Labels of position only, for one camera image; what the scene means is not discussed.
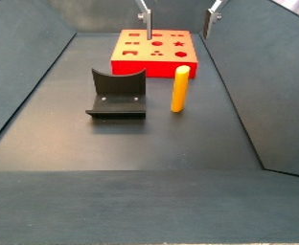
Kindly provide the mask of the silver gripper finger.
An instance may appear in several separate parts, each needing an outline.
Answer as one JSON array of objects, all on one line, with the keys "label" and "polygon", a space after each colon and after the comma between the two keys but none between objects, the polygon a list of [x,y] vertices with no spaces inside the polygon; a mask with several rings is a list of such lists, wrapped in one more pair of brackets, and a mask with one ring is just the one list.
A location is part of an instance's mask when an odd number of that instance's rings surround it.
[{"label": "silver gripper finger", "polygon": [[222,19],[222,9],[227,0],[215,0],[212,7],[206,11],[203,37],[208,38],[214,24]]},{"label": "silver gripper finger", "polygon": [[147,39],[152,39],[152,12],[148,9],[144,0],[135,0],[140,13],[137,19],[145,24]]}]

